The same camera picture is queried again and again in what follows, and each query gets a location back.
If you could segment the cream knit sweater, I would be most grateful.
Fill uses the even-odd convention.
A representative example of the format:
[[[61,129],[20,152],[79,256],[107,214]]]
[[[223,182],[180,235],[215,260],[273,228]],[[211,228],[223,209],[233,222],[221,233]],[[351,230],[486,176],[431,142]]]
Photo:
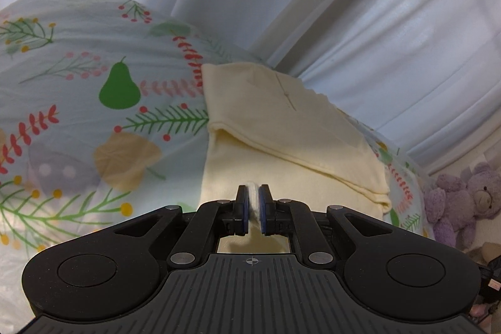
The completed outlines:
[[[284,237],[260,231],[257,190],[323,212],[332,204],[382,219],[391,209],[384,165],[328,98],[260,64],[201,68],[209,144],[200,201],[233,199],[249,188],[250,231],[223,238],[230,253],[286,253]]]

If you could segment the floral print bed sheet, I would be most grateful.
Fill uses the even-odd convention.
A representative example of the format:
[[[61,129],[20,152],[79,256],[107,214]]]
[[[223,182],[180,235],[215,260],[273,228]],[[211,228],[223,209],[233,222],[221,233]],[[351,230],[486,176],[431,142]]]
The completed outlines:
[[[197,208],[204,64],[246,51],[133,0],[18,0],[1,12],[1,330],[31,320],[37,252],[165,204]]]

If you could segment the purple teddy bear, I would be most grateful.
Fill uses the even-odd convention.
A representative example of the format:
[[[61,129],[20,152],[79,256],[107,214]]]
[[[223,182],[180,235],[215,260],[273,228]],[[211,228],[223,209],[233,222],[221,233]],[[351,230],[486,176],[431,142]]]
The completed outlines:
[[[435,240],[453,248],[470,248],[476,237],[476,223],[500,214],[500,174],[483,162],[463,181],[441,174],[436,187],[424,197],[426,219]]]

